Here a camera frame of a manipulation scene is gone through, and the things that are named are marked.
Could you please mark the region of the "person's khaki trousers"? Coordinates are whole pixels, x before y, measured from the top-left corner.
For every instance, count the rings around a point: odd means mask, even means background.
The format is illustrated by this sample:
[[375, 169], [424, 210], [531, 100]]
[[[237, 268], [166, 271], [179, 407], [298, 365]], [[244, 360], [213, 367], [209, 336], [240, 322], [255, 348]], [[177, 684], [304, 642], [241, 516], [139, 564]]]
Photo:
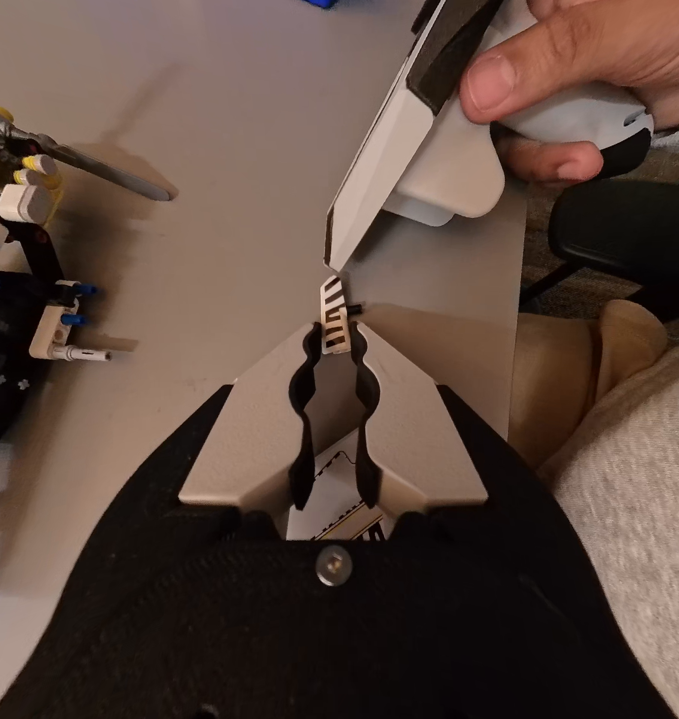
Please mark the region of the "person's khaki trousers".
[[534, 470], [557, 454], [590, 410], [667, 351], [667, 329], [637, 303], [612, 300], [597, 319], [521, 313], [508, 443]]

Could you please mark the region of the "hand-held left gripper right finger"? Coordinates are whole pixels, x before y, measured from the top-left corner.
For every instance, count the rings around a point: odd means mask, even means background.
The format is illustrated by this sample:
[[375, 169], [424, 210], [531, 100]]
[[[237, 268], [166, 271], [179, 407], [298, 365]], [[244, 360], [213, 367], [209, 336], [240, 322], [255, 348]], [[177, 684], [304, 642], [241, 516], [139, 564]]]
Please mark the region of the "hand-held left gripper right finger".
[[484, 504], [488, 492], [438, 384], [362, 322], [351, 324], [351, 345], [365, 409], [354, 461], [362, 501], [394, 518]]

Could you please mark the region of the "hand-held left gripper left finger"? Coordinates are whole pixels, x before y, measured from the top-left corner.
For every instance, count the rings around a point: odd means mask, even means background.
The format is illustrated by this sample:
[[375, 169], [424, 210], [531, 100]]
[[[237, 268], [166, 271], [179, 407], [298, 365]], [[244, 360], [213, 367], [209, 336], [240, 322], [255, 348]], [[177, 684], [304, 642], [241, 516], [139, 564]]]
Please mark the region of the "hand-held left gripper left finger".
[[236, 379], [179, 492], [182, 503], [272, 516], [304, 509], [315, 471], [306, 407], [321, 355], [321, 324], [308, 323]]

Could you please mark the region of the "zebra striped lego helicopter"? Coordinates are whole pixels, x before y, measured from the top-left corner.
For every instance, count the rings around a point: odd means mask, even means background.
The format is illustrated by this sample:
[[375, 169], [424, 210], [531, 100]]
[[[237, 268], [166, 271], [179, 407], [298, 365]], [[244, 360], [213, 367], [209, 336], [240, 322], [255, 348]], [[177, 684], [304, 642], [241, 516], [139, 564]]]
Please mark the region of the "zebra striped lego helicopter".
[[150, 200], [172, 199], [137, 175], [45, 134], [20, 130], [0, 107], [0, 440], [44, 363], [112, 359], [110, 350], [69, 341], [71, 331], [85, 324], [82, 301], [97, 288], [65, 278], [48, 233], [64, 194], [58, 161]]

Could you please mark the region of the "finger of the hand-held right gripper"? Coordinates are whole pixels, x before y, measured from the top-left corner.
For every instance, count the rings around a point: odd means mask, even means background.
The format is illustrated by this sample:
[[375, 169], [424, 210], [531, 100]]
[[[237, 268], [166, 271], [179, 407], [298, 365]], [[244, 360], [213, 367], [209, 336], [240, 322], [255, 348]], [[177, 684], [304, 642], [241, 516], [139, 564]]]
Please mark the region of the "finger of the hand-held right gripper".
[[477, 53], [535, 22], [526, 1], [425, 1], [414, 43], [327, 213], [327, 267], [344, 267], [390, 196], [469, 219], [493, 210], [505, 173], [489, 125], [462, 111], [460, 79]]
[[429, 227], [441, 227], [454, 217], [451, 210], [410, 196], [388, 197], [383, 204], [383, 210]]

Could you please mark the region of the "person's grey hoodie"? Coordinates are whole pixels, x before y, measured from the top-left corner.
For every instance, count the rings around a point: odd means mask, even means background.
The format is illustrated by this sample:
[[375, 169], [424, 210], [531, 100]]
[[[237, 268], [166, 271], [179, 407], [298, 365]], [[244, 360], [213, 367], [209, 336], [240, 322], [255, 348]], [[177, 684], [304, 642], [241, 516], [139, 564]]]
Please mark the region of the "person's grey hoodie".
[[679, 346], [599, 400], [539, 473], [679, 718]]

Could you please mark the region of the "zebra sticker sheet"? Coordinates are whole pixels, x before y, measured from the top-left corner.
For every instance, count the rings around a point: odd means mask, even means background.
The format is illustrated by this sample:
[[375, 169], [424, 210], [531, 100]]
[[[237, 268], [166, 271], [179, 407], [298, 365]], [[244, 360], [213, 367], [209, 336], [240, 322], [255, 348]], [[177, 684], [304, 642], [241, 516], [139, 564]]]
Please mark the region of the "zebra sticker sheet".
[[303, 510], [290, 508], [289, 541], [384, 541], [394, 521], [378, 507], [370, 508], [356, 487], [358, 431], [315, 458], [314, 485]]

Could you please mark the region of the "person's right hand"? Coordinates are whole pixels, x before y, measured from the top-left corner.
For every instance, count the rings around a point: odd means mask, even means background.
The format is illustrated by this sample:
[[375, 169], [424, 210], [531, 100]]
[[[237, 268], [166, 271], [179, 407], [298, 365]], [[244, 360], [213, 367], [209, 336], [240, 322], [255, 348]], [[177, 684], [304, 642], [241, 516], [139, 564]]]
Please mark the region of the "person's right hand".
[[627, 88], [679, 128], [679, 1], [529, 1], [537, 23], [473, 60], [460, 102], [475, 124], [500, 121], [590, 82]]

